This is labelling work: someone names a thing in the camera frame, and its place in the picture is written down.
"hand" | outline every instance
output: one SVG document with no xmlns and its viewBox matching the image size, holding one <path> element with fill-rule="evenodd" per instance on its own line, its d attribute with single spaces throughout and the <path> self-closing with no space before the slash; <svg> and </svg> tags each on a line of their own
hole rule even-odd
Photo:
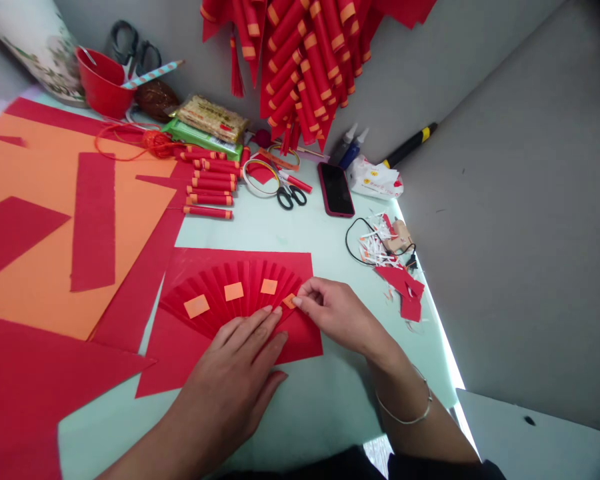
<svg viewBox="0 0 600 480">
<path fill-rule="evenodd" d="M 210 473 L 248 440 L 286 380 L 270 370 L 287 332 L 266 344 L 280 316 L 268 306 L 220 328 L 162 420 L 188 478 Z"/>
<path fill-rule="evenodd" d="M 310 278 L 300 287 L 293 302 L 326 336 L 370 360 L 395 344 L 346 283 Z"/>
</svg>

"light green tabletop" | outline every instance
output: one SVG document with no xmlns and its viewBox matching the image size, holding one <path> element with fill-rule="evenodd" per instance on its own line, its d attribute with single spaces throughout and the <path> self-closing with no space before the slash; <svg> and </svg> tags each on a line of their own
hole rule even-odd
<svg viewBox="0 0 600 480">
<path fill-rule="evenodd" d="M 36 100 L 60 107 L 46 95 Z M 235 198 L 233 221 L 188 217 L 176 246 L 310 252 L 314 275 L 350 284 L 429 379 L 444 406 L 452 407 L 457 397 L 430 295 L 423 300 L 425 321 L 410 331 L 400 317 L 399 300 L 391 302 L 384 295 L 388 292 L 386 282 L 372 268 L 349 256 L 344 238 L 353 219 L 326 214 L 316 163 L 304 160 L 296 176 L 313 186 L 306 206 L 285 211 L 275 197 L 256 198 L 242 183 Z M 395 201 L 353 194 L 353 202 L 356 217 L 382 211 L 391 220 L 401 217 Z M 362 233 L 366 233 L 366 226 L 358 222 L 351 232 L 352 245 L 356 234 Z M 155 306 L 143 338 L 142 354 L 146 352 L 154 315 Z M 289 469 L 382 434 L 364 360 L 324 335 L 322 342 L 323 356 L 278 366 L 289 374 L 288 380 L 276 392 L 256 434 L 226 462 L 222 471 Z M 91 479 L 102 472 L 161 418 L 178 394 L 174 390 L 135 399 L 138 381 L 139 375 L 60 422 L 59 450 L 65 479 Z"/>
</svg>

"green package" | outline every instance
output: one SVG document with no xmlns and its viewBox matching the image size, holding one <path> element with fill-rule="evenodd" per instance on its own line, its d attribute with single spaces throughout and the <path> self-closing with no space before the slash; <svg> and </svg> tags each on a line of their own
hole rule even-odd
<svg viewBox="0 0 600 480">
<path fill-rule="evenodd" d="M 237 143 L 228 143 L 222 141 L 210 133 L 198 130 L 195 127 L 187 125 L 184 122 L 174 118 L 166 124 L 162 131 L 170 133 L 174 140 L 182 140 L 187 143 L 193 143 L 208 150 L 215 150 L 227 154 L 228 160 L 240 161 L 243 147 Z"/>
</svg>

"red cup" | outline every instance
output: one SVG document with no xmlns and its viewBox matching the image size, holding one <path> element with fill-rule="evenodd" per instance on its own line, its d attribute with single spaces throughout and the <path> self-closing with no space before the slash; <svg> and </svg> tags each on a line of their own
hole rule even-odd
<svg viewBox="0 0 600 480">
<path fill-rule="evenodd" d="M 120 85 L 125 82 L 125 71 L 122 65 L 100 52 L 85 50 L 89 52 L 95 65 L 82 48 L 76 48 L 75 55 L 78 58 L 80 80 L 85 88 L 87 103 L 104 117 L 124 118 L 137 87 L 122 88 Z"/>
</svg>

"glue bottle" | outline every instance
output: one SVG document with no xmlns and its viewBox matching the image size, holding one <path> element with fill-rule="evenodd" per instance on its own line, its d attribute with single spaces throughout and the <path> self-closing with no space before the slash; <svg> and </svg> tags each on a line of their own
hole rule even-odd
<svg viewBox="0 0 600 480">
<path fill-rule="evenodd" d="M 368 132 L 369 128 L 365 128 L 364 132 L 358 135 L 358 138 L 351 143 L 347 152 L 345 153 L 345 156 L 342 157 L 342 160 L 340 160 L 340 167 L 342 170 L 346 170 L 348 166 L 350 166 L 351 162 L 354 161 L 358 156 L 358 153 L 360 153 L 360 145 L 365 142 Z"/>
<path fill-rule="evenodd" d="M 330 165 L 338 165 L 342 157 L 345 156 L 347 150 L 349 150 L 349 146 L 353 140 L 353 135 L 355 134 L 355 130 L 358 128 L 358 124 L 354 123 L 351 129 L 344 134 L 342 139 L 338 142 L 335 148 L 331 151 L 331 155 L 329 156 L 329 164 Z"/>
</svg>

